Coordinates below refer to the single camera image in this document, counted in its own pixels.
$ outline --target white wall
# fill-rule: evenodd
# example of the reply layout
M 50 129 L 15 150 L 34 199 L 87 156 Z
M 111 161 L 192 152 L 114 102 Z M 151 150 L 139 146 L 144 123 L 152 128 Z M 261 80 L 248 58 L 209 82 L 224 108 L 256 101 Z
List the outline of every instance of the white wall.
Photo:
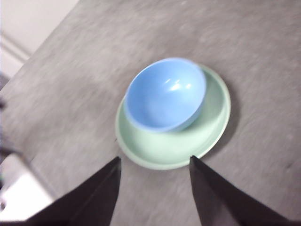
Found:
M 13 77 L 78 0 L 1 0 L 1 72 Z

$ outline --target light green saucer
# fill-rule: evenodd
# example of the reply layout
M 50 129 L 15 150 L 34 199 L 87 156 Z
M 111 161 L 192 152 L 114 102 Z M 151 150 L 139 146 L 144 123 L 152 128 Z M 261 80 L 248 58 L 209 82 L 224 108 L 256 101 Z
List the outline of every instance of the light green saucer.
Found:
M 189 164 L 192 155 L 206 154 L 220 139 L 230 116 L 226 84 L 211 69 L 206 74 L 207 91 L 200 116 L 185 130 L 150 133 L 134 127 L 126 118 L 123 101 L 116 115 L 116 136 L 123 152 L 135 163 L 154 170 L 169 170 Z

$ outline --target blue plastic bowl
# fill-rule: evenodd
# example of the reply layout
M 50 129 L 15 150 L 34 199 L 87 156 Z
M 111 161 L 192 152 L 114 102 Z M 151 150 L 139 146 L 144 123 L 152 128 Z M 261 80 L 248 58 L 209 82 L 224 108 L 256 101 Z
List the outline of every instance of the blue plastic bowl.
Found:
M 167 58 L 144 68 L 125 96 L 128 120 L 152 132 L 180 131 L 200 113 L 206 93 L 203 71 L 187 59 Z

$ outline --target gray countertop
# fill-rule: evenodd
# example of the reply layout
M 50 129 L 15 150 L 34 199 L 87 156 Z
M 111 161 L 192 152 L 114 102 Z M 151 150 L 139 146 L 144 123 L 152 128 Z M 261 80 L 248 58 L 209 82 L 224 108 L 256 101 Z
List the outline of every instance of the gray countertop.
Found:
M 232 101 L 224 135 L 202 160 L 301 219 L 300 23 L 300 0 L 82 0 L 0 92 L 3 133 L 58 196 L 119 155 L 112 226 L 199 225 L 188 167 L 142 168 L 114 133 L 133 77 L 186 57 L 216 70 Z

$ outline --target white object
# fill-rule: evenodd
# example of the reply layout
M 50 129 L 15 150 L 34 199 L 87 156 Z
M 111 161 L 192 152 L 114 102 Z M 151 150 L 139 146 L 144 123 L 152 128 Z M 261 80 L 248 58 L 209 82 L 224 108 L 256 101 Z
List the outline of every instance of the white object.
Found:
M 0 199 L 5 206 L 0 221 L 26 220 L 54 201 L 17 154 L 9 155 L 0 167 L 4 181 Z

